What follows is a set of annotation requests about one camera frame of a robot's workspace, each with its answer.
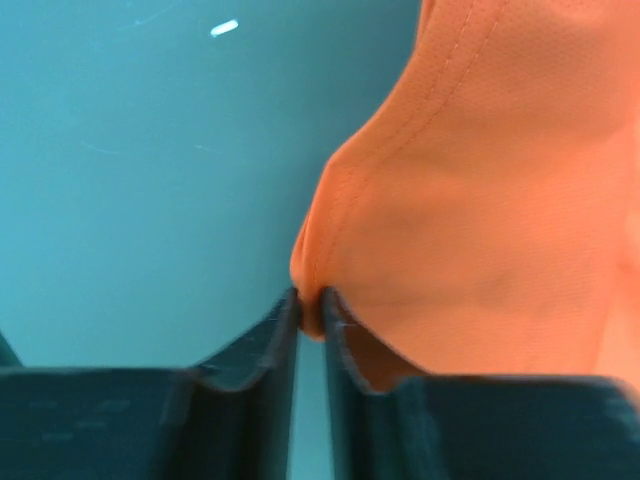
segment white speck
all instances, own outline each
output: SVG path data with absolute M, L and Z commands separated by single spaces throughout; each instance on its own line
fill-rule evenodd
M 228 22 L 224 22 L 216 27 L 213 27 L 211 29 L 211 36 L 213 38 L 216 38 L 222 35 L 223 33 L 230 32 L 231 30 L 235 30 L 236 28 L 238 28 L 238 21 L 229 20 Z

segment orange fabric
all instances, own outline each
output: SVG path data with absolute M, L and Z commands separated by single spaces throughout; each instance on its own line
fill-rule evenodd
M 640 2 L 423 3 L 297 239 L 304 331 L 331 285 L 423 370 L 640 389 Z

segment seam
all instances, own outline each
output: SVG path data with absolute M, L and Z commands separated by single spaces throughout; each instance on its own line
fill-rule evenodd
M 346 208 L 346 213 L 342 219 L 342 221 L 340 222 L 338 228 L 336 229 L 336 233 L 333 236 L 333 241 L 331 242 L 328 250 L 327 250 L 327 254 L 326 254 L 326 260 L 325 260 L 325 265 L 329 265 L 331 262 L 331 257 L 333 255 L 333 251 L 335 250 L 335 246 L 338 243 L 340 234 L 342 231 L 344 231 L 344 226 L 346 225 L 346 223 L 348 222 L 349 218 L 350 218 L 350 214 L 354 211 L 354 207 L 356 206 L 358 200 L 361 198 L 361 194 L 362 192 L 367 188 L 367 186 L 370 183 L 371 177 L 373 175 L 373 173 L 377 172 L 378 170 L 380 170 L 380 168 L 386 164 L 386 162 L 388 162 L 392 157 L 394 157 L 395 155 L 397 155 L 398 153 L 400 153 L 404 148 L 406 148 L 406 146 L 411 143 L 418 135 L 420 135 L 432 122 L 433 120 L 444 110 L 444 108 L 449 104 L 449 101 L 451 100 L 451 98 L 453 98 L 453 96 L 455 95 L 456 91 L 458 90 L 458 88 L 460 87 L 460 85 L 462 84 L 462 82 L 465 80 L 467 74 L 469 73 L 469 71 L 471 70 L 471 68 L 475 65 L 478 57 L 480 56 L 480 54 L 482 53 L 482 51 L 484 50 L 485 46 L 487 45 L 487 43 L 489 42 L 489 39 L 491 38 L 493 32 L 495 32 L 496 28 L 498 27 L 498 24 L 500 23 L 500 20 L 503 17 L 503 14 L 506 10 L 507 5 L 509 4 L 510 0 L 504 0 L 497 15 L 496 15 L 496 19 L 491 27 L 491 29 L 489 30 L 489 32 L 487 33 L 485 39 L 483 40 L 482 44 L 480 45 L 480 47 L 478 48 L 476 54 L 473 56 L 473 58 L 471 59 L 471 61 L 469 62 L 469 65 L 467 66 L 467 68 L 465 69 L 465 71 L 462 73 L 462 75 L 460 76 L 458 82 L 454 85 L 454 87 L 452 88 L 450 94 L 447 96 L 447 98 L 444 100 L 444 102 L 442 103 L 442 105 L 438 108 L 438 110 L 436 110 L 436 112 L 424 123 L 424 125 L 422 127 L 420 127 L 418 129 L 417 132 L 415 132 L 413 135 L 411 135 L 402 145 L 400 145 L 398 148 L 396 148 L 393 152 L 391 152 L 389 155 L 387 155 L 385 158 L 383 158 L 382 160 L 380 160 L 377 165 L 375 165 L 370 171 L 369 174 L 366 175 L 364 182 L 360 185 L 360 188 L 353 194 L 351 201 L 349 202 L 349 204 L 347 205 Z M 447 58 L 447 61 L 445 62 L 443 68 L 441 69 L 438 77 L 436 78 L 436 80 L 434 81 L 433 86 L 431 87 L 429 93 L 427 94 L 427 97 L 424 98 L 424 100 L 421 102 L 422 104 L 426 103 L 433 91 L 435 90 L 435 87 L 437 86 L 437 84 L 439 83 L 440 79 L 442 78 L 442 76 L 444 75 L 450 61 L 451 58 L 453 56 L 453 54 L 456 52 L 456 50 L 458 49 L 458 46 L 460 45 L 460 42 L 462 40 L 462 37 L 466 31 L 467 26 L 469 25 L 469 21 L 471 18 L 471 14 L 473 12 L 474 6 L 476 5 L 477 0 L 474 0 L 474 2 L 471 4 L 471 6 L 469 7 L 469 12 L 467 14 L 467 18 L 466 21 L 464 23 L 464 25 L 462 26 L 461 30 L 460 30 L 460 34 L 458 36 L 458 40 L 456 41 L 453 49 L 451 50 L 449 57 Z M 403 128 L 405 128 L 409 123 L 411 123 L 414 119 L 415 119 L 415 114 L 411 115 L 409 117 L 409 119 L 405 122 L 402 123 L 402 125 L 393 133 L 393 135 L 391 135 L 390 137 L 388 137 L 387 140 L 392 139 L 393 137 L 395 137 Z M 344 191 L 344 185 L 352 178 L 353 176 L 353 172 L 355 169 L 352 169 L 351 172 L 349 172 L 349 174 L 347 175 L 346 179 L 341 183 L 341 191 L 338 192 L 338 194 L 336 195 L 332 208 L 329 211 L 329 217 L 331 218 L 333 216 L 333 212 L 335 211 L 335 206 L 338 203 L 338 200 L 340 199 L 340 196 L 342 195 L 343 191 Z M 316 281 L 317 281 L 317 272 L 318 272 L 318 266 L 319 266 L 319 257 L 320 255 L 318 255 L 316 257 L 316 261 L 314 263 L 314 269 L 312 271 L 312 275 L 311 275 L 311 282 L 312 285 L 315 285 Z

